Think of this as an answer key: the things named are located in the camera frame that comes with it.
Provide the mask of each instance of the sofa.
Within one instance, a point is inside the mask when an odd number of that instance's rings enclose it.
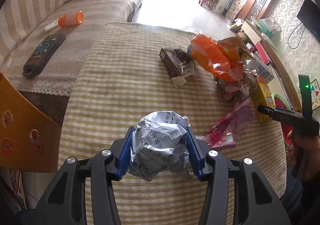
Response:
[[[81,66],[103,27],[131,22],[143,0],[5,0],[0,9],[0,70],[34,106],[62,125],[69,96]],[[45,26],[70,12],[83,11],[79,26]],[[48,35],[63,32],[66,40],[41,74],[22,75],[23,66]]]

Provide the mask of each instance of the checkered tablecloth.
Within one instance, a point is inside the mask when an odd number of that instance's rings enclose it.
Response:
[[[65,115],[59,166],[69,156],[93,157],[124,137],[153,111],[173,110],[189,118],[195,135],[203,135],[232,110],[212,75],[200,70],[195,79],[175,89],[159,57],[161,47],[186,49],[194,33],[140,24],[107,24],[95,41],[71,94]],[[281,196],[286,163],[280,124],[254,120],[223,151],[230,159],[252,158]],[[161,172],[151,182],[125,175],[114,182],[122,224],[198,224],[206,182]],[[229,189],[228,222],[233,216],[234,189]],[[88,224],[93,223],[90,183],[86,186]]]

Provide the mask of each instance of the orange plastic bag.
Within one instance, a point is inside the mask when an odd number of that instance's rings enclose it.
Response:
[[[212,38],[198,34],[191,41],[191,57],[214,76],[235,82],[243,77],[243,64],[239,62],[239,46],[227,41],[213,42]]]

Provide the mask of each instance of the television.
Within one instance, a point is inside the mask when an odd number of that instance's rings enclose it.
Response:
[[[304,0],[297,17],[320,41],[320,9],[318,6],[311,0]]]

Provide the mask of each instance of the cartoon sticker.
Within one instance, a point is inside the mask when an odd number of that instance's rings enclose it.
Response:
[[[37,130],[32,129],[30,132],[30,141],[31,143],[38,143],[39,141],[39,133]]]
[[[4,128],[7,128],[8,126],[10,126],[12,122],[13,122],[13,115],[11,111],[9,110],[4,111],[2,114],[2,124]]]
[[[43,143],[38,142],[36,146],[37,146],[37,154],[38,154],[38,155],[42,155],[42,154],[43,154],[43,151],[44,151],[44,145],[43,145]]]
[[[12,155],[13,146],[10,139],[6,138],[2,141],[2,152],[5,155]]]

